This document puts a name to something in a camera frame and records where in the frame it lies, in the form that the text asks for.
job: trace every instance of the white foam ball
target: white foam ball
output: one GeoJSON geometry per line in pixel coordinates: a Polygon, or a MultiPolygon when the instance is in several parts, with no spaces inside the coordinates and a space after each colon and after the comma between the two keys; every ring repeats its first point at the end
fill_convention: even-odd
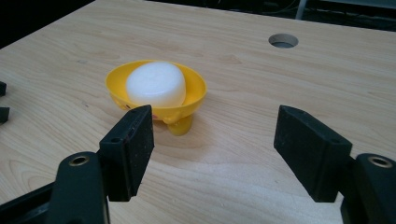
{"type": "Polygon", "coordinates": [[[186,82],[172,63],[152,62],[137,67],[126,80],[129,99],[136,105],[175,107],[186,97],[186,82]]]}

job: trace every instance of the screw hole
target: screw hole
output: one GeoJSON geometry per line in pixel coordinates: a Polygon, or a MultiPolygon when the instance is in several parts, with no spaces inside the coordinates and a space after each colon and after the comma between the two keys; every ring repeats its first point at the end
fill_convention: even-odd
{"type": "Polygon", "coordinates": [[[78,156],[78,157],[75,157],[73,160],[71,160],[69,162],[69,165],[80,166],[80,165],[87,163],[89,160],[90,160],[90,158],[87,156],[78,156]]]}
{"type": "Polygon", "coordinates": [[[372,157],[369,157],[368,160],[370,163],[372,163],[376,166],[382,167],[382,168],[391,168],[393,166],[393,164],[390,163],[390,161],[385,160],[381,157],[372,156],[372,157]]]}

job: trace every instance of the wooden table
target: wooden table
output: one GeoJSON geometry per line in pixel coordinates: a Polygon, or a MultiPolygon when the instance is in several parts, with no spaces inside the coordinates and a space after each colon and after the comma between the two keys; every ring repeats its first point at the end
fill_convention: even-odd
{"type": "Polygon", "coordinates": [[[131,61],[185,64],[208,92],[189,133],[154,123],[137,197],[112,223],[341,223],[342,196],[314,203],[273,147],[277,110],[305,110],[396,160],[396,34],[133,0],[98,0],[0,50],[11,108],[0,126],[0,203],[54,180],[59,162],[124,115],[106,74],[131,61]],[[294,35],[278,49],[268,38],[294,35]]]}

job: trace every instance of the wooden surface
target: wooden surface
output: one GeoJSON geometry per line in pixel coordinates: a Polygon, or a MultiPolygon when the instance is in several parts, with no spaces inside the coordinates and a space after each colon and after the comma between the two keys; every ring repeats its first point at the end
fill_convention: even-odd
{"type": "Polygon", "coordinates": [[[279,105],[305,110],[354,144],[396,160],[396,34],[133,0],[98,0],[0,50],[0,203],[96,151],[123,116],[106,74],[135,60],[185,64],[208,92],[190,132],[154,123],[155,148],[113,223],[341,223],[314,203],[273,147],[279,105]],[[295,35],[293,49],[268,38],[295,35]]]}

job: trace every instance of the dark background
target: dark background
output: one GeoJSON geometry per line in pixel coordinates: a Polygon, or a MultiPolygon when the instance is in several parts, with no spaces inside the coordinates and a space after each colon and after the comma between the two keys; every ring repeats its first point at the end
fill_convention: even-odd
{"type": "MultiPolygon", "coordinates": [[[[0,0],[0,49],[92,1],[94,0],[0,0]]],[[[158,0],[157,2],[211,7],[287,19],[294,19],[299,4],[299,0],[158,0]]],[[[396,10],[388,8],[309,0],[303,20],[396,32],[396,10]]]]}

